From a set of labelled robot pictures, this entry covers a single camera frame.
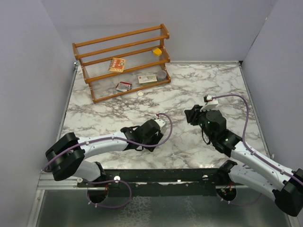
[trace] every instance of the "marble tabletop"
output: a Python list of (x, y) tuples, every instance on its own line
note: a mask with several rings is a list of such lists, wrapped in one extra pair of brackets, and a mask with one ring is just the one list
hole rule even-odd
[[(124, 76), (136, 78), (155, 70), (149, 68)], [(184, 110), (195, 104), (203, 105), (206, 94), (237, 93), (249, 99), (238, 64), (167, 64), (167, 71), (171, 83), (145, 89), (142, 97), (134, 92), (93, 104), (81, 67), (78, 67), (62, 135), (68, 132), (81, 137), (106, 135), (123, 127), (141, 125), (154, 118), (155, 113), (167, 113), (173, 121), (173, 133), (154, 152), (110, 152), (87, 160), (98, 161), (107, 169), (219, 167), (228, 158), (203, 142), (200, 127), (187, 124)], [(239, 98), (222, 98), (217, 109), (226, 118), (228, 129), (241, 136), (246, 114), (244, 103)], [(266, 154), (251, 107), (246, 141)]]

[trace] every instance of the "yellow object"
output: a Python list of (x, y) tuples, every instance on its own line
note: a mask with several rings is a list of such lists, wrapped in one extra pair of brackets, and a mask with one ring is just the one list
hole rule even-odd
[(158, 57), (162, 54), (162, 51), (159, 48), (155, 48), (153, 49), (152, 53)]

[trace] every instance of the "wooden rack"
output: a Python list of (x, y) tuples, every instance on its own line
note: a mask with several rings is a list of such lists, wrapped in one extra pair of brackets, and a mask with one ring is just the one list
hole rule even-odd
[[(96, 51), (81, 53), (81, 54), (79, 53), (79, 50), (78, 50), (79, 47), (98, 44), (98, 43), (109, 41), (109, 40), (120, 39), (123, 37), (147, 33), (147, 32), (151, 32), (151, 31), (155, 31), (155, 30), (160, 30), (160, 35), (157, 37), (143, 39), (143, 40), (139, 40), (139, 41), (132, 42), (132, 43), (122, 44), (122, 45), (113, 46), (110, 48), (105, 48), (102, 50), (96, 50)], [(170, 62), (170, 57), (165, 49), (164, 39), (169, 39), (169, 32), (166, 29), (166, 27), (164, 26), (164, 24), (161, 24), (160, 26), (149, 27), (146, 29), (127, 32), (127, 33), (123, 33), (123, 34), (119, 34), (119, 35), (113, 35), (113, 36), (108, 36), (108, 37), (95, 39), (95, 40), (91, 40), (91, 41), (86, 41), (86, 42), (82, 42), (82, 43), (78, 43), (78, 44), (72, 44), (75, 58), (81, 64), (85, 83), (87, 83), (89, 85), (93, 102), (96, 103), (96, 102), (100, 102), (100, 101), (110, 99), (113, 97), (135, 92), (138, 90), (150, 88), (150, 87), (165, 84), (165, 83), (170, 83), (170, 76), (167, 73), (166, 66), (165, 66), (165, 63)], [(148, 44), (148, 43), (152, 43), (155, 41), (160, 41), (159, 45), (154, 45), (154, 46), (151, 46), (148, 48), (143, 48), (143, 49), (126, 52), (126, 53), (122, 53), (122, 54), (118, 54), (118, 55), (114, 55), (114, 56), (110, 56), (110, 57), (96, 59), (93, 61), (84, 61), (84, 58), (92, 57), (92, 56), (99, 55), (99, 54), (104, 54), (107, 52), (122, 50), (124, 48), (135, 47), (135, 46), (142, 45), (142, 44)], [(159, 57), (156, 57), (153, 54), (151, 54), (152, 50), (157, 47), (162, 50), (162, 55)], [(125, 58), (126, 59), (125, 69), (122, 73), (108, 71), (110, 62), (113, 58)], [(95, 98), (93, 85), (92, 85), (92, 83), (94, 83), (95, 81), (98, 81), (101, 79), (107, 79), (107, 78), (118, 76), (118, 75), (125, 74), (125, 73), (130, 73), (135, 70), (142, 70), (142, 69), (157, 66), (157, 65), (159, 65), (162, 70), (166, 71), (167, 76), (166, 76), (165, 81), (157, 82), (154, 84), (149, 84), (149, 85), (146, 85), (143, 87), (137, 87), (137, 88), (131, 89), (126, 92), (120, 92), (120, 93), (112, 94), (112, 95), (101, 97), (101, 98)]]

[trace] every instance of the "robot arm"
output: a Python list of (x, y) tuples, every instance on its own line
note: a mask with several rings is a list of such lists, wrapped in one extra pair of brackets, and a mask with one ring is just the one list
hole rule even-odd
[(246, 185), (271, 198), (285, 213), (297, 216), (303, 207), (303, 170), (296, 172), (262, 155), (240, 136), (226, 128), (226, 119), (214, 110), (218, 105), (215, 95), (204, 97), (206, 105), (195, 105), (185, 110), (187, 122), (199, 125), (202, 135), (209, 138), (216, 150), (249, 166), (238, 166), (228, 160), (220, 169), (230, 181)]
[(164, 120), (151, 119), (141, 126), (124, 127), (115, 133), (94, 138), (77, 138), (73, 132), (67, 133), (45, 153), (49, 161), (47, 166), (50, 166), (56, 181), (70, 176), (88, 181), (104, 181), (106, 175), (101, 164), (85, 161), (86, 158), (129, 149), (141, 151), (146, 148), (153, 152), (163, 137), (165, 126)]

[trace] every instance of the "floor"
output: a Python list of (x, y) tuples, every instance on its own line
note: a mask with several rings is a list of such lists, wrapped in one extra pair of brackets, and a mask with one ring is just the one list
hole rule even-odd
[[(114, 79), (95, 82), (97, 95), (115, 92), (116, 80), (135, 81), (137, 76), (152, 74), (158, 68), (123, 74)], [(198, 126), (187, 124), (184, 110), (203, 105), (206, 94), (248, 94), (238, 64), (167, 64), (171, 83), (144, 90), (144, 96), (131, 93), (93, 104), (88, 85), (83, 80), (81, 67), (74, 82), (62, 135), (75, 132), (76, 136), (95, 137), (119, 131), (123, 127), (141, 125), (154, 118), (155, 113), (167, 113), (173, 120), (171, 138), (154, 152), (128, 150), (94, 156), (104, 168), (213, 168), (227, 160), (223, 154), (201, 138)], [(238, 98), (219, 100), (217, 107), (227, 119), (227, 127), (242, 134), (245, 122), (245, 105)], [(265, 154), (264, 145), (252, 108), (246, 134), (247, 142)]]

